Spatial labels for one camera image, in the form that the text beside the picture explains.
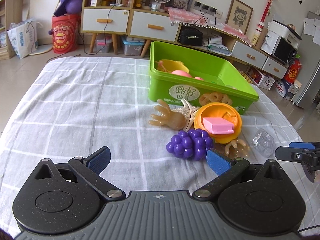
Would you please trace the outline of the clear plastic case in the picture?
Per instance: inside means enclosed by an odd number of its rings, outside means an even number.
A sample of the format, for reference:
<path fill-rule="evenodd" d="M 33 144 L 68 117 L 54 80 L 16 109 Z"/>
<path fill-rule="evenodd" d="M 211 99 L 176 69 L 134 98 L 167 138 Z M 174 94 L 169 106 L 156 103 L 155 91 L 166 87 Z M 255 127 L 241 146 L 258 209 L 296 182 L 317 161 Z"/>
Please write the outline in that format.
<path fill-rule="evenodd" d="M 261 128 L 253 137 L 252 146 L 263 157 L 268 158 L 274 152 L 274 138 Z"/>

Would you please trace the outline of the tan rubber octopus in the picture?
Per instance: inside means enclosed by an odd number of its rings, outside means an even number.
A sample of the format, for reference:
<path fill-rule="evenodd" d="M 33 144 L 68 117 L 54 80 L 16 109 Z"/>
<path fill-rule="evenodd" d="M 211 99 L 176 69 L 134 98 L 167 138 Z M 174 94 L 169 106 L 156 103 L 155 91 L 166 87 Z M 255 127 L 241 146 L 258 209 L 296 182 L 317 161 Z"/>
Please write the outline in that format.
<path fill-rule="evenodd" d="M 227 144 L 215 144 L 214 148 L 231 159 L 248 158 L 251 149 L 242 139 L 235 139 Z"/>
<path fill-rule="evenodd" d="M 162 99 L 157 100 L 158 105 L 154 109 L 160 115 L 151 114 L 149 124 L 152 126 L 167 126 L 175 131 L 182 130 L 186 124 L 183 114 L 171 110 L 170 106 Z"/>

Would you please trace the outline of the purple toy grapes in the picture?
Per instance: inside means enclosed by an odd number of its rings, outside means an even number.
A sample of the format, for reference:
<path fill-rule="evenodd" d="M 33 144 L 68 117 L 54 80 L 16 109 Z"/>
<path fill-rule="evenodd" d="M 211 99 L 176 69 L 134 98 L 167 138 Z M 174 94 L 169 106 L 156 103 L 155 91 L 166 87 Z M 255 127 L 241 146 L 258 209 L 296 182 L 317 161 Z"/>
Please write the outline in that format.
<path fill-rule="evenodd" d="M 167 143 L 166 150 L 177 158 L 200 161 L 206 158 L 207 151 L 214 146 L 213 139 L 202 129 L 179 131 Z"/>

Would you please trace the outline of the pink toy block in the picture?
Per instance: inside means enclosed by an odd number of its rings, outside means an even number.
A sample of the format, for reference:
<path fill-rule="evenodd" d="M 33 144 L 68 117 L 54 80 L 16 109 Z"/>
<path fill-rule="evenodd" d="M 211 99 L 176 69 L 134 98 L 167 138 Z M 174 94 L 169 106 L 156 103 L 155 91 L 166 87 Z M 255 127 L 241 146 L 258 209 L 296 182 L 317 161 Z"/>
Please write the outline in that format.
<path fill-rule="evenodd" d="M 233 134 L 234 124 L 223 118 L 205 117 L 202 119 L 204 128 L 211 134 Z"/>

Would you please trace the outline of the orange toy plate stack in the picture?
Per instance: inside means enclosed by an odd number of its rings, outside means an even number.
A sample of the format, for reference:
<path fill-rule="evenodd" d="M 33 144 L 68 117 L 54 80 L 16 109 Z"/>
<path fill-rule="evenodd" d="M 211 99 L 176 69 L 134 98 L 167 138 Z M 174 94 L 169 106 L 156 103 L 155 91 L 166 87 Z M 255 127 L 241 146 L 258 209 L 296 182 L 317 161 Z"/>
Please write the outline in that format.
<path fill-rule="evenodd" d="M 234 124 L 234 133 L 221 135 L 209 133 L 204 128 L 202 123 L 202 119 L 205 117 L 223 118 L 227 121 L 232 122 Z M 195 129 L 199 128 L 207 131 L 209 136 L 212 137 L 215 140 L 215 142 L 220 144 L 227 144 L 232 140 L 236 139 L 240 135 L 241 127 L 242 118 L 240 117 L 240 114 L 237 112 L 235 108 L 225 103 L 213 102 L 200 107 L 194 119 Z"/>

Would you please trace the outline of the beige starfish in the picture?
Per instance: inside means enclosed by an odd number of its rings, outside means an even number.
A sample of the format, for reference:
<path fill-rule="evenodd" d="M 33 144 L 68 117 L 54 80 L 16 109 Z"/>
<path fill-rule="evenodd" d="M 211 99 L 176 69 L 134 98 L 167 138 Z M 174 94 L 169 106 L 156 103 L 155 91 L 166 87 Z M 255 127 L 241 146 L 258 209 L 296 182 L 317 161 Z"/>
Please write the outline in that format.
<path fill-rule="evenodd" d="M 187 100 L 182 99 L 183 107 L 175 108 L 172 111 L 176 113 L 180 113 L 184 116 L 185 125 L 183 126 L 183 130 L 185 132 L 189 131 L 189 129 L 193 126 L 195 115 L 200 107 L 195 107 L 190 104 Z"/>

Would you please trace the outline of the pink toy pig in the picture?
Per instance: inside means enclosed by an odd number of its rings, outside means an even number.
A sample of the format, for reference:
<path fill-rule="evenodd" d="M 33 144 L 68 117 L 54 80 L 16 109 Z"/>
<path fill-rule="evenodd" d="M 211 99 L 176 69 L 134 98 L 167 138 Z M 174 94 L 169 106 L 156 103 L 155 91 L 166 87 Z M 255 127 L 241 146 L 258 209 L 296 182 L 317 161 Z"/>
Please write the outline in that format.
<path fill-rule="evenodd" d="M 171 72 L 174 75 L 179 75 L 179 76 L 183 76 L 183 77 L 189 77 L 189 78 L 193 78 L 193 79 L 197 79 L 197 80 L 204 80 L 201 77 L 192 77 L 188 72 L 185 72 L 183 70 L 175 70 Z"/>

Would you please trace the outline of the yellow toy pot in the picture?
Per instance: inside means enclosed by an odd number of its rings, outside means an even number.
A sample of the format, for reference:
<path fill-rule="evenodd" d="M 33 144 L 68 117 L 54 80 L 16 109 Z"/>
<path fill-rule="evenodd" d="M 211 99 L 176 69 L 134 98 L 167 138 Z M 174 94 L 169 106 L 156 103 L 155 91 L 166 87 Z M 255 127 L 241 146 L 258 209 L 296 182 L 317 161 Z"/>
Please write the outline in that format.
<path fill-rule="evenodd" d="M 176 70 L 182 70 L 186 73 L 189 73 L 189 69 L 184 65 L 181 61 L 174 61 L 174 60 L 160 60 L 155 61 L 157 65 L 157 70 L 165 72 L 165 73 L 172 73 Z"/>

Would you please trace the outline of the grey checked cloth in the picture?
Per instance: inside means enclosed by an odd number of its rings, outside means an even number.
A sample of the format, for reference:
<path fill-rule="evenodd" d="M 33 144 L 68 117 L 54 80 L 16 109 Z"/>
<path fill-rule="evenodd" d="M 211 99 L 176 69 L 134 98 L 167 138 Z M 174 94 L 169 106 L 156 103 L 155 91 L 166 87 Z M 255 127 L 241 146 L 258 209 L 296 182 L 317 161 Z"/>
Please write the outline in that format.
<path fill-rule="evenodd" d="M 86 157 L 103 146 L 111 163 L 102 176 L 125 192 L 189 190 L 215 173 L 202 161 L 166 150 L 175 131 L 149 124 L 149 61 L 64 57 L 43 68 L 1 136 L 1 228 L 17 235 L 13 201 L 41 159 Z"/>

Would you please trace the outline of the egg carton tray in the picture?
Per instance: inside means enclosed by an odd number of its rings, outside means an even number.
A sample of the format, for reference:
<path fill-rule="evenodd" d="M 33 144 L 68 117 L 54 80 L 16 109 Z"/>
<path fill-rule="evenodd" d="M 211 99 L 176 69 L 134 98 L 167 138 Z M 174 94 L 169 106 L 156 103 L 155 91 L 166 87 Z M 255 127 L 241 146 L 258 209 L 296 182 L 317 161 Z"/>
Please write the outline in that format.
<path fill-rule="evenodd" d="M 245 78 L 245 80 L 246 80 L 248 83 L 250 83 L 250 84 L 253 83 L 252 79 L 251 79 L 245 72 L 243 72 L 242 70 L 239 70 L 239 73 Z"/>

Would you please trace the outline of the silver refrigerator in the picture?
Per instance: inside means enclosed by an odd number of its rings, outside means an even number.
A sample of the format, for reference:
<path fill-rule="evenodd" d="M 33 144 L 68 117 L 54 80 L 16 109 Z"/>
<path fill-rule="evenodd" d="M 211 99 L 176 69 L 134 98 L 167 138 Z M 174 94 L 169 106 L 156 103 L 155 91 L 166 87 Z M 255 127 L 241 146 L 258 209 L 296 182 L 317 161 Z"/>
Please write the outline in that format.
<path fill-rule="evenodd" d="M 300 108 L 309 108 L 319 92 L 319 44 L 313 42 L 313 36 L 302 33 L 298 54 L 302 68 L 297 76 L 301 87 L 292 101 Z"/>

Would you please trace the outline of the green plastic cookie bin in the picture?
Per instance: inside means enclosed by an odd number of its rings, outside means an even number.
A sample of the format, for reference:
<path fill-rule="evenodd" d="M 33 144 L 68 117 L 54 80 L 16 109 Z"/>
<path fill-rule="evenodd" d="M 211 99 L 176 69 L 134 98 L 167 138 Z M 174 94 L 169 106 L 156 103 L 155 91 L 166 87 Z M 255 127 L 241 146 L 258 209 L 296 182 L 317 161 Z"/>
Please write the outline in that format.
<path fill-rule="evenodd" d="M 189 76 L 158 70 L 158 64 L 181 63 Z M 193 106 L 224 102 L 244 114 L 259 100 L 254 88 L 227 60 L 190 48 L 154 41 L 150 46 L 149 99 L 162 99 L 171 105 L 187 100 Z"/>

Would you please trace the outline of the black microwave oven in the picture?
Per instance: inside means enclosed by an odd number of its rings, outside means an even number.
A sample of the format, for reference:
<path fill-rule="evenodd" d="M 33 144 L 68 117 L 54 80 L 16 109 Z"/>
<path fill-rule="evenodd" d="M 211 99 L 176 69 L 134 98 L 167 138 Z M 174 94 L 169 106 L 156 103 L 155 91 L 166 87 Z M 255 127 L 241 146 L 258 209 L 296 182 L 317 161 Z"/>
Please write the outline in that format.
<path fill-rule="evenodd" d="M 297 55 L 290 42 L 272 31 L 267 32 L 260 49 L 287 66 L 293 64 Z"/>

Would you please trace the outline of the white printer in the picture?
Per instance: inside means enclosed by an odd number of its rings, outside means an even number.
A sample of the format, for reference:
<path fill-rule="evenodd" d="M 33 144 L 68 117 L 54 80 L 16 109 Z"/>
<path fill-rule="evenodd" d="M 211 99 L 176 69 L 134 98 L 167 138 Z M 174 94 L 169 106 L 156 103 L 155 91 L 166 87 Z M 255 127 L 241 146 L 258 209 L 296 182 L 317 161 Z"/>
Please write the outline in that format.
<path fill-rule="evenodd" d="M 272 20 L 271 22 L 268 22 L 268 30 L 284 38 L 291 46 L 293 46 L 293 48 L 299 48 L 302 38 L 289 26 Z"/>

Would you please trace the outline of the clear storage box blue lid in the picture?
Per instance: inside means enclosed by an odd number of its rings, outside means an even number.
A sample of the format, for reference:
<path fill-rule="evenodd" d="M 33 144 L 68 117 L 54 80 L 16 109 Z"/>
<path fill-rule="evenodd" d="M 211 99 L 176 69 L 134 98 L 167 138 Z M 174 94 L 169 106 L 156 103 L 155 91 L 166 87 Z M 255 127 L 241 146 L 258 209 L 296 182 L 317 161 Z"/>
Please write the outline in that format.
<path fill-rule="evenodd" d="M 126 56 L 139 56 L 145 44 L 144 39 L 132 38 L 128 36 L 122 36 L 121 41 L 123 43 L 124 55 Z"/>

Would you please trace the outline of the black bag on shelf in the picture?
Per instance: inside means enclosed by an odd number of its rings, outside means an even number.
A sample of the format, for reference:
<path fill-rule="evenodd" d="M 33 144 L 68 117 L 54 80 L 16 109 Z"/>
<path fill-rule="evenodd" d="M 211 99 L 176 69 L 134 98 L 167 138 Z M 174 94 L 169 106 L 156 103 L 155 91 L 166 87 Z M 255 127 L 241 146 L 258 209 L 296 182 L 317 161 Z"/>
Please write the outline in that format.
<path fill-rule="evenodd" d="M 186 46 L 202 46 L 203 33 L 196 28 L 182 27 L 178 42 Z"/>

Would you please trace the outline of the red printed bucket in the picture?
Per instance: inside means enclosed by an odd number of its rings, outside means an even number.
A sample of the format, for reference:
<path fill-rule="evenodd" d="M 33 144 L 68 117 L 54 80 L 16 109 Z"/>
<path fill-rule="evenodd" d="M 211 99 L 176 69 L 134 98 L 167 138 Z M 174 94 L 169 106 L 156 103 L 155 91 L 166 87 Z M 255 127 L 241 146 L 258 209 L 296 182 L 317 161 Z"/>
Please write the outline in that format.
<path fill-rule="evenodd" d="M 76 50 L 79 23 L 80 16 L 77 14 L 52 17 L 52 28 L 48 33 L 52 36 L 54 53 L 65 54 Z"/>

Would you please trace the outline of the framed cartoon girl picture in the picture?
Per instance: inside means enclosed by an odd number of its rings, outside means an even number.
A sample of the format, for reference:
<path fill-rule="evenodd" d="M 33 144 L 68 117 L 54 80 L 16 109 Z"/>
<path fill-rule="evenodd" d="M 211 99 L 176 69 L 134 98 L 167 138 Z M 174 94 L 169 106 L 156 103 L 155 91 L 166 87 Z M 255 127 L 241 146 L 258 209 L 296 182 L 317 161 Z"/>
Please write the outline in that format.
<path fill-rule="evenodd" d="M 246 34 L 252 14 L 252 7 L 240 0 L 231 0 L 225 24 Z"/>

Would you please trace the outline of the white shopping bag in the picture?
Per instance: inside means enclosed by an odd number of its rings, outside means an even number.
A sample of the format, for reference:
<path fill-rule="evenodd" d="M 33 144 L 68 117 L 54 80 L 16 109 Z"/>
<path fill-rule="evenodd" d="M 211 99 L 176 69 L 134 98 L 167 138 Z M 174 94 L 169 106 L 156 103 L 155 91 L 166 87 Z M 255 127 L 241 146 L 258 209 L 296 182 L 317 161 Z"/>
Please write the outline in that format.
<path fill-rule="evenodd" d="M 16 55 L 23 59 L 38 48 L 37 21 L 30 18 L 20 23 L 11 23 L 7 35 Z"/>

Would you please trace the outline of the pink table runner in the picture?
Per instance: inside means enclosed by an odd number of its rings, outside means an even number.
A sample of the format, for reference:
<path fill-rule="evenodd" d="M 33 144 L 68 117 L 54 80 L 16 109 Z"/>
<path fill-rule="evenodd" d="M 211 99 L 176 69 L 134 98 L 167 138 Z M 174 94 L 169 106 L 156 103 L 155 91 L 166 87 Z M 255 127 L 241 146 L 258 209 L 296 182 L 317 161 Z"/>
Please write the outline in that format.
<path fill-rule="evenodd" d="M 219 31 L 231 37 L 237 38 L 249 47 L 252 46 L 252 43 L 245 34 L 218 20 L 207 18 L 204 14 L 198 15 L 193 12 L 172 7 L 166 7 L 165 11 L 168 12 L 170 21 L 173 24 L 213 29 L 215 31 Z"/>

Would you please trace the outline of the wooden cabinet with drawers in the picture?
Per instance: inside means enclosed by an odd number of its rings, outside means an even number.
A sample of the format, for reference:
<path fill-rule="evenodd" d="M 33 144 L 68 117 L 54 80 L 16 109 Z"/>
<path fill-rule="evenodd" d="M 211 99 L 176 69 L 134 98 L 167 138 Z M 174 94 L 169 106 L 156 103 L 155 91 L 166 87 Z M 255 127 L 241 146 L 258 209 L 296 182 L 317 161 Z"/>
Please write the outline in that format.
<path fill-rule="evenodd" d="M 228 48 L 218 51 L 212 44 L 201 44 L 193 45 L 193 49 L 262 69 L 279 78 L 287 71 L 285 65 L 253 46 L 244 34 L 216 19 L 207 18 L 206 14 L 198 15 L 172 7 L 165 8 L 163 12 L 146 10 L 138 6 L 137 1 L 83 0 L 81 32 L 92 35 L 89 49 L 91 53 L 100 50 L 95 44 L 99 35 L 112 43 L 115 54 L 118 52 L 120 37 L 128 36 L 145 41 L 140 50 L 140 56 L 144 57 L 151 42 L 181 44 L 181 32 L 193 27 L 202 33 L 208 33 L 210 40 L 217 34 Z"/>

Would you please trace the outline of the purple plush toy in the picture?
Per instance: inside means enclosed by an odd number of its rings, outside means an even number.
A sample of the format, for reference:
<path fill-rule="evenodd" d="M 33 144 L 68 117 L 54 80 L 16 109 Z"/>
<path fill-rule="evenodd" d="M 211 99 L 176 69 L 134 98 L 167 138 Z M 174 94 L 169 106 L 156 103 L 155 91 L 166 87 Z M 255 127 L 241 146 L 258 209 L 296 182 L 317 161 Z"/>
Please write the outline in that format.
<path fill-rule="evenodd" d="M 82 0 L 60 0 L 59 5 L 53 15 L 56 17 L 65 14 L 80 14 L 82 10 Z"/>

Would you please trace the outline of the wooden bookshelf desk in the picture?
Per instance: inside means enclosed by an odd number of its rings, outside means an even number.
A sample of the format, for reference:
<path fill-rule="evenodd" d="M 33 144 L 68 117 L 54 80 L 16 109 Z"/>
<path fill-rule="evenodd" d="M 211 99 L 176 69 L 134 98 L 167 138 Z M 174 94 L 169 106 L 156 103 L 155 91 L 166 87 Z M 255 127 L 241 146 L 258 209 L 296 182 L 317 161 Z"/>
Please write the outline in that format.
<path fill-rule="evenodd" d="M 1 60 L 15 55 L 7 35 L 12 23 L 22 22 L 23 0 L 1 0 Z"/>

